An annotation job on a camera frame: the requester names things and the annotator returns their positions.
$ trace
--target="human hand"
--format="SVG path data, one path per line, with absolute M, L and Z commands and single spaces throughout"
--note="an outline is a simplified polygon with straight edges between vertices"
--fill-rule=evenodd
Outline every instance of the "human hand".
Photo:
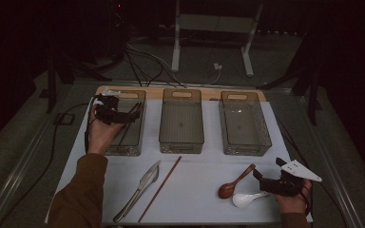
M 121 131 L 124 124 L 112 123 L 111 125 L 107 125 L 102 121 L 97 120 L 94 115 L 97 106 L 98 105 L 95 104 L 91 108 L 90 119 L 92 121 L 89 125 L 89 143 L 87 153 L 104 155 L 115 136 Z
M 303 188 L 301 189 L 302 194 L 307 198 L 309 191 L 311 190 L 312 183 L 310 180 L 303 179 Z M 280 206 L 281 213 L 305 213 L 306 201 L 301 194 L 297 194 L 294 197 L 284 197 L 275 194 L 275 199 Z

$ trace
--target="sleeve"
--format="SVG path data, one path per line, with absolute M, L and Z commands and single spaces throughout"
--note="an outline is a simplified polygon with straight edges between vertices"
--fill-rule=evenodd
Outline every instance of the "sleeve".
M 107 163 L 106 157 L 97 154 L 87 154 L 78 160 L 72 180 L 52 201 L 48 227 L 101 226 Z
M 282 213 L 280 214 L 282 228 L 307 228 L 307 218 L 301 213 Z

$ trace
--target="knife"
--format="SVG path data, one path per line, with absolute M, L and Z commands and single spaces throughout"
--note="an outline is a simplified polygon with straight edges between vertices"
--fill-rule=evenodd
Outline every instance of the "knife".
M 126 206 L 112 219 L 114 222 L 120 221 L 126 213 L 130 210 L 130 208 L 135 204 L 136 200 L 138 199 L 139 194 L 144 189 L 144 186 L 149 181 L 150 177 L 153 175 L 153 173 L 156 171 L 156 169 L 159 168 L 160 161 L 157 161 L 154 163 L 149 170 L 144 174 L 144 176 L 139 181 L 138 189 L 136 189 L 135 193 L 133 194 L 132 198 L 129 200 L 129 202 L 126 204 Z

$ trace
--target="white object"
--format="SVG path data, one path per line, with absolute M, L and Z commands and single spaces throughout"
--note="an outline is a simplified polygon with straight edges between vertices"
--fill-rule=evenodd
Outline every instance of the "white object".
M 120 91 L 111 90 L 108 87 L 102 92 L 103 96 L 118 96 L 121 94 Z
M 213 64 L 213 67 L 215 68 L 215 70 L 221 70 L 221 64 L 215 63 Z
M 284 171 L 286 171 L 298 178 L 304 178 L 304 179 L 308 179 L 311 181 L 318 181 L 318 182 L 322 181 L 321 177 L 317 176 L 315 173 L 310 171 L 310 169 L 306 168 L 304 165 L 302 165 L 301 163 L 299 163 L 296 160 L 293 160 L 293 161 L 290 161 L 290 162 L 284 164 L 281 168 Z
M 269 197 L 269 193 L 260 192 L 260 193 L 256 193 L 256 194 L 235 194 L 233 196 L 233 203 L 237 207 L 243 208 L 246 205 L 248 205 L 250 202 L 252 202 L 253 200 L 261 198 L 261 197 Z

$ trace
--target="clear plastic container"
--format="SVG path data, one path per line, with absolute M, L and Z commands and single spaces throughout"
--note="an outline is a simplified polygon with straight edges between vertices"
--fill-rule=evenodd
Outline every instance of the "clear plastic container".
M 144 114 L 146 111 L 145 94 L 143 90 L 125 90 L 119 95 L 118 110 L 129 112 L 136 103 L 144 104 L 141 116 L 135 123 L 127 124 L 117 135 L 106 151 L 107 156 L 139 156 L 141 155 L 142 136 L 144 134 Z
M 263 156 L 272 146 L 257 93 L 223 91 L 219 111 L 224 154 Z
M 163 91 L 159 142 L 162 153 L 202 152 L 204 136 L 200 90 L 166 88 Z

